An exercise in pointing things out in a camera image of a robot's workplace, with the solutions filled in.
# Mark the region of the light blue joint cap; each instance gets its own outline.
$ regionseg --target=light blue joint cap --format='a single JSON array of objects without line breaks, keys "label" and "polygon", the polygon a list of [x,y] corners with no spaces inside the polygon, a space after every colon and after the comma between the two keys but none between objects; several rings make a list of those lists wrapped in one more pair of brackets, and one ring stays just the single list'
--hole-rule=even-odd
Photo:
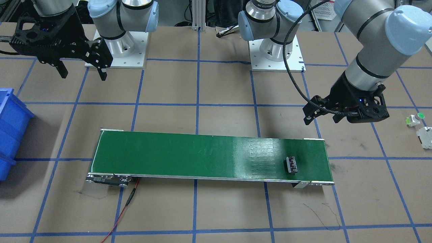
[{"label": "light blue joint cap", "polygon": [[116,4],[117,0],[90,0],[87,8],[89,9],[90,17],[96,19],[107,14]]},{"label": "light blue joint cap", "polygon": [[276,8],[281,16],[293,23],[303,14],[302,7],[291,0],[280,0]]},{"label": "light blue joint cap", "polygon": [[147,23],[146,32],[155,32],[158,28],[159,21],[159,4],[154,1],[150,12],[149,21]]},{"label": "light blue joint cap", "polygon": [[402,5],[387,17],[385,33],[396,50],[412,56],[432,37],[432,16],[418,7]]},{"label": "light blue joint cap", "polygon": [[240,29],[241,37],[245,41],[254,40],[254,34],[252,34],[251,25],[249,24],[249,20],[246,17],[246,13],[244,11],[238,13],[238,28]]},{"label": "light blue joint cap", "polygon": [[334,1],[333,9],[337,16],[342,19],[343,14],[345,13],[348,6],[351,4],[353,0],[336,0]]}]

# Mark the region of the white plastic basket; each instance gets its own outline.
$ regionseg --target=white plastic basket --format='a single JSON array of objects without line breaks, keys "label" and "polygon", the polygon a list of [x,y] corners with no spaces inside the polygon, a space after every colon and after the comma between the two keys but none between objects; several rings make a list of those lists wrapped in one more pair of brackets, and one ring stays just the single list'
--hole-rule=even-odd
[{"label": "white plastic basket", "polygon": [[[320,0],[313,0],[311,6],[318,4]],[[315,16],[318,19],[333,20],[336,17],[336,13],[333,9],[334,1],[326,2],[323,5],[314,9]]]}]

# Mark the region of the green conveyor belt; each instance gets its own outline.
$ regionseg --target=green conveyor belt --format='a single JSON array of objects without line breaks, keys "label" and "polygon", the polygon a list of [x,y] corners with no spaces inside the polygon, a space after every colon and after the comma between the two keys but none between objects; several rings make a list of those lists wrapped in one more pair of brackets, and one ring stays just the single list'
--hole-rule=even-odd
[{"label": "green conveyor belt", "polygon": [[[298,173],[284,167],[295,156]],[[323,140],[102,130],[89,175],[333,184]]]}]

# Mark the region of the red wire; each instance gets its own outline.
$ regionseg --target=red wire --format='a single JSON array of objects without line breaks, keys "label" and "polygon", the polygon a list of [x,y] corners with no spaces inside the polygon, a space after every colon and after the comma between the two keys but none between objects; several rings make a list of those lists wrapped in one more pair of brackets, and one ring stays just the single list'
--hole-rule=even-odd
[{"label": "red wire", "polygon": [[[137,182],[135,183],[135,186],[133,188],[137,188],[138,183],[140,182],[140,178],[138,177]],[[117,221],[115,222],[113,228],[111,229],[111,231],[107,234],[107,236],[105,236],[105,238],[101,241],[101,243],[104,243],[106,241],[106,239],[108,239],[108,237],[111,235],[111,233],[114,231],[114,229],[117,227],[118,222],[120,222],[121,217],[123,217],[124,212],[126,211],[127,206],[125,206],[123,208],[123,210],[120,213],[120,216],[118,216]]]}]

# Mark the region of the blue plastic container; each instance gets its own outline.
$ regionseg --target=blue plastic container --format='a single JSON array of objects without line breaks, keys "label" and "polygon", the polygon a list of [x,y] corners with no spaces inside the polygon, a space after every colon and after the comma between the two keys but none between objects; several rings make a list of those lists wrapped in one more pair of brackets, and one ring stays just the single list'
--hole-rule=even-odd
[{"label": "blue plastic container", "polygon": [[0,181],[6,180],[27,124],[35,115],[14,94],[0,88]]}]

